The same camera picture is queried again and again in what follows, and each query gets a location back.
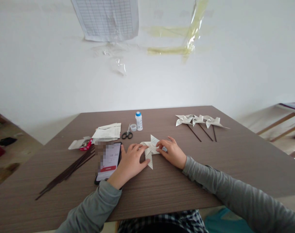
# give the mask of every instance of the yellow tape residue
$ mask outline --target yellow tape residue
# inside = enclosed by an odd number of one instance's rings
[[[184,61],[187,60],[188,56],[195,50],[195,39],[199,35],[201,28],[201,22],[203,19],[204,12],[207,8],[209,0],[196,0],[194,6],[194,12],[191,20],[190,27],[186,33],[186,45],[179,47],[163,47],[163,48],[148,48],[148,54],[152,55],[163,55],[163,54],[181,54],[184,57]],[[182,28],[171,28],[170,30],[159,31],[166,34],[180,35],[183,33]]]
[[[201,28],[197,31],[195,38],[199,38],[199,36],[202,35],[208,35],[210,34],[216,27],[205,26],[204,28]],[[163,26],[151,26],[151,27],[142,27],[142,29],[147,32],[152,37],[168,37],[168,38],[181,38],[186,37],[189,27],[176,27],[176,28],[170,28],[170,27],[163,27]]]

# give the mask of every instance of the plaid pants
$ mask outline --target plaid pants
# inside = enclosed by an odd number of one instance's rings
[[[182,227],[189,233],[208,233],[198,210],[187,210],[170,214],[160,214],[142,218],[122,220],[119,224],[118,233],[138,232],[142,230],[144,226],[152,223],[171,223]]]

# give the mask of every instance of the small cardboard box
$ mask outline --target small cardboard box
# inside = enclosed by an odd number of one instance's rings
[[[73,141],[69,147],[69,150],[72,150],[72,149],[79,149],[81,151],[89,150],[91,143],[92,143],[91,137],[83,137],[83,139]]]

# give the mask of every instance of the hand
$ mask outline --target hand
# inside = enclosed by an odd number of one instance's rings
[[[140,157],[148,146],[131,144],[126,153],[124,145],[121,145],[121,161],[108,182],[116,189],[120,189],[128,180],[139,174],[150,162],[145,160],[140,163]]]
[[[157,151],[162,154],[172,165],[176,166],[177,168],[184,169],[186,164],[186,155],[184,152],[179,148],[174,138],[168,136],[171,140],[160,140],[156,147],[159,146]]]

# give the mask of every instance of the table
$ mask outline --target table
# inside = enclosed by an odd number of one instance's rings
[[[121,132],[135,122],[136,111],[81,113],[47,145],[0,185],[0,232],[37,232],[52,230],[66,219],[67,213],[96,189],[95,170],[100,161],[93,157],[69,180],[62,182],[34,201],[51,180],[71,165],[83,152],[68,150],[73,140],[92,136],[98,126],[121,122]],[[212,106],[141,110],[143,130],[132,139],[121,140],[127,148],[131,143],[174,137],[187,154],[202,164],[222,170],[249,183],[273,197],[295,195],[295,159],[257,136]],[[220,117],[215,127],[217,141],[212,142],[196,125],[176,125],[177,115],[210,115]],[[206,131],[213,138],[213,129]],[[118,205],[108,221],[169,213],[221,205],[213,195],[190,182],[181,171],[161,155],[153,155],[154,170],[147,167],[123,188]]]

